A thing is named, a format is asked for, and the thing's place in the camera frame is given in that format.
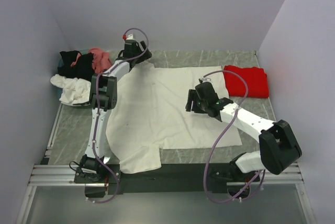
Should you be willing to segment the cream white t-shirt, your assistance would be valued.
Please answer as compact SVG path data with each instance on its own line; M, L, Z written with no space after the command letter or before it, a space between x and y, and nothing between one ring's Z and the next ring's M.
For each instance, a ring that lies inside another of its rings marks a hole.
M185 110L188 91L207 73L218 96L227 97L218 66L168 69L144 62L117 82L117 104L109 116L106 137L123 173L160 168L162 149L242 144L236 127Z

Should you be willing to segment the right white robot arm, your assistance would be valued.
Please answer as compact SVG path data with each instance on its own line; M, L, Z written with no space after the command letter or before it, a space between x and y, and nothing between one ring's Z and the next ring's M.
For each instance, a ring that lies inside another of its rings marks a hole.
M228 177L234 181L240 182L248 173L258 170L279 175L302 156L288 122L264 119L226 97L219 98L210 82L200 83L189 90L185 109L234 126L259 144L259 150L242 153L230 161Z

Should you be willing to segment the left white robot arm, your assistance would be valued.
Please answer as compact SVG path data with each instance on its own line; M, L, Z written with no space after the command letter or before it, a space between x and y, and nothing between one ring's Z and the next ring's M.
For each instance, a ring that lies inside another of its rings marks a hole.
M99 183L108 177L104 164L106 129L109 116L117 104L117 82L136 64L152 57L145 41L125 39L124 49L115 63L91 80L89 103L92 106L90 138L75 172L76 183Z

